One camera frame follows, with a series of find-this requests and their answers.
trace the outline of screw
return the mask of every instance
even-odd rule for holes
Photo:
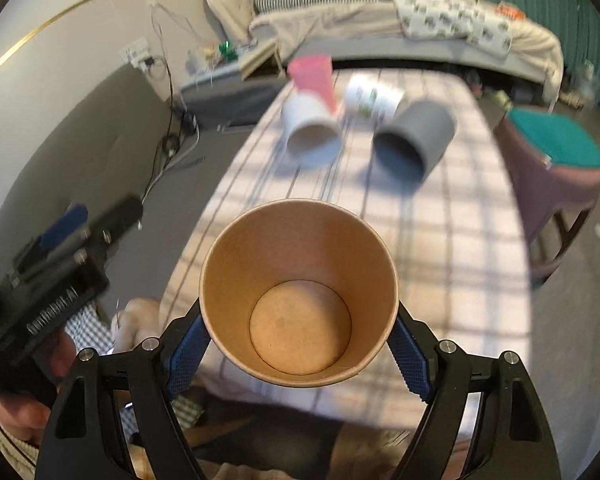
[[[157,337],[148,337],[142,341],[142,349],[146,351],[155,350],[160,345],[160,340]]]
[[[85,249],[76,251],[74,254],[74,260],[78,265],[83,265],[87,261],[87,251]]]
[[[440,341],[440,350],[446,354],[452,354],[458,349],[457,345],[448,339],[442,339]]]
[[[78,353],[78,359],[80,359],[80,361],[88,361],[94,355],[95,355],[95,351],[93,348],[83,348]]]
[[[520,362],[520,357],[518,354],[512,351],[504,352],[504,361],[509,363],[510,365],[515,365]]]

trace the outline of brown paper cup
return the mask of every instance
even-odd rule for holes
[[[200,276],[211,338],[238,367],[281,386],[356,375],[398,311],[395,265],[364,221],[326,202],[247,211],[215,240]]]

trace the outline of pink cup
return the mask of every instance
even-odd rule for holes
[[[289,63],[287,72],[298,90],[316,93],[323,99],[331,113],[336,111],[331,56],[299,57]]]

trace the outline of cable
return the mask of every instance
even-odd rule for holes
[[[177,166],[173,166],[172,168],[169,168],[169,170],[170,171],[190,170],[191,168],[195,168],[197,165],[202,164],[202,162],[205,161],[205,158],[206,158],[205,155],[199,156],[198,158],[195,158],[188,164],[180,163]]]
[[[169,63],[167,62],[167,58],[164,56],[155,56],[155,57],[147,58],[144,61],[144,63],[148,67],[148,74],[151,75],[151,67],[153,67],[155,65],[155,62],[157,60],[160,60],[164,64],[164,68],[166,69],[166,72],[169,75],[169,124],[167,125],[167,132],[164,134],[164,136],[158,142],[158,145],[155,147],[155,153],[153,154],[153,164],[151,166],[151,176],[149,177],[149,182],[147,183],[146,187],[144,188],[144,195],[142,196],[143,203],[144,203],[144,199],[146,198],[146,195],[148,194],[150,187],[151,187],[151,182],[152,182],[153,176],[155,174],[155,163],[158,160],[158,153],[160,152],[160,148],[162,149],[163,153],[165,153],[165,155],[167,155],[167,160],[166,160],[163,168],[169,163],[169,160],[171,160],[171,157],[173,156],[173,155],[169,154],[170,150],[167,150],[167,140],[169,139],[169,136],[171,135],[171,124],[173,124],[173,78],[171,76],[171,69],[169,68]],[[176,147],[176,151],[175,151],[176,153],[177,153],[177,150],[179,150],[179,135],[180,135],[181,131],[182,131],[182,122],[180,121],[180,130],[179,130],[179,133],[177,134],[178,142],[177,142],[177,147]]]
[[[168,17],[171,18],[173,23],[175,23],[182,30],[184,30],[184,31],[188,32],[189,34],[191,34],[192,36],[194,36],[198,41],[201,41],[202,43],[211,43],[210,41],[205,40],[205,38],[200,36],[200,34],[195,31],[195,28],[193,28],[193,25],[191,25],[191,22],[189,21],[189,19],[186,16],[184,16],[182,14],[178,14],[177,12],[173,12],[168,7],[165,7],[164,5],[157,3],[157,2],[154,3],[153,5],[151,5],[151,24],[153,25],[153,30],[156,32],[156,34],[157,34],[157,31],[156,31],[156,27],[155,27],[155,17],[154,17],[155,9],[161,9]],[[160,34],[158,35],[158,37],[161,38],[162,28],[160,27],[159,24],[158,24],[158,27],[160,28]]]
[[[29,458],[29,456],[23,450],[20,449],[20,447],[13,441],[13,439],[7,434],[7,432],[4,431],[4,428],[1,426],[1,424],[0,424],[0,432],[2,433],[2,436],[4,438],[6,438],[15,449],[18,450],[18,452],[23,456],[23,458],[27,462],[29,462],[29,464],[31,464],[31,466],[33,467],[33,469],[35,469],[36,468],[36,463],[33,462],[33,460],[31,460]]]
[[[153,189],[153,186],[155,186],[158,183],[158,181],[164,176],[165,173],[167,173],[167,171],[175,168],[182,161],[183,158],[185,158],[187,155],[189,155],[189,153],[191,153],[195,149],[198,142],[200,142],[200,129],[196,125],[195,126],[195,142],[193,143],[193,145],[189,146],[184,153],[182,153],[181,155],[176,157],[176,159],[173,160],[173,162],[170,162],[170,160],[167,160],[167,162],[165,163],[165,165],[162,168],[162,170],[160,171],[160,173],[158,173],[158,176],[156,176],[154,178],[154,180],[152,180],[149,183],[149,185],[146,187],[146,190],[144,191],[144,196],[142,197],[142,204],[144,204],[144,201],[146,200],[147,196]]]
[[[155,32],[155,35],[158,36],[158,41],[160,41],[160,49],[162,51],[162,57],[166,59],[167,51],[164,48],[164,35],[162,33],[162,27],[160,23],[155,21],[155,6],[151,6],[151,27]]]

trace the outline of white cup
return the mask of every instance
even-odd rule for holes
[[[341,128],[324,101],[315,93],[300,91],[282,106],[287,153],[301,166],[323,166],[342,150]]]
[[[353,75],[344,92],[344,104],[347,109],[379,122],[392,118],[403,98],[403,90],[374,81],[362,74]]]

